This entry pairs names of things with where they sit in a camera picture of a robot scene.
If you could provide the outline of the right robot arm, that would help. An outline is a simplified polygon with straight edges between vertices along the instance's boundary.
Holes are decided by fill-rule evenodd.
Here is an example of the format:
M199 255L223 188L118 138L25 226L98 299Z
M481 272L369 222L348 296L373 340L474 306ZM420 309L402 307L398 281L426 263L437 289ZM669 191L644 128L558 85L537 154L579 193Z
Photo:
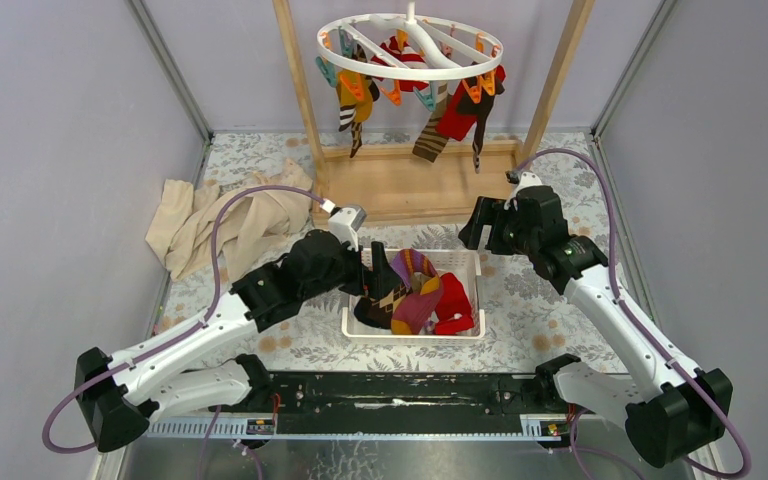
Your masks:
M458 234L477 249L525 255L539 277L575 305L609 343L630 375L596 372L571 354L538 366L535 402L557 412L568 403L622 427L638 455L662 468L726 432L733 384L720 369L703 370L623 296L609 258L588 237L570 233L559 196L530 186L507 200L480 196Z

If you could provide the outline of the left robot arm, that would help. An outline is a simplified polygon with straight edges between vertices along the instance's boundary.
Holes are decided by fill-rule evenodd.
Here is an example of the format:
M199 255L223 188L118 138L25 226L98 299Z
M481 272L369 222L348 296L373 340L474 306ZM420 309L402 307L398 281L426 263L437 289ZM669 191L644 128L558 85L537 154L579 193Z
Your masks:
M380 242L371 265L347 242L311 230L277 260L251 270L199 316L111 355L93 347L76 362L79 408L102 453L142 436L165 416L213 405L256 411L269 401L269 375L248 355L226 366L192 371L198 357L297 316L303 304L332 290L366 306L392 301L406 281Z

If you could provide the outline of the purple orange striped sock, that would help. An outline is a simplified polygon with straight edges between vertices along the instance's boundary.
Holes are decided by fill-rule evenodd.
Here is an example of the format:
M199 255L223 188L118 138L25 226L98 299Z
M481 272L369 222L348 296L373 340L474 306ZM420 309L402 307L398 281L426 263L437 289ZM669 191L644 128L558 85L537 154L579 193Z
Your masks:
M390 265L403 283L412 288L412 293L395 310L391 332L394 335L418 335L442 297L441 275L429 258L415 249L398 251Z

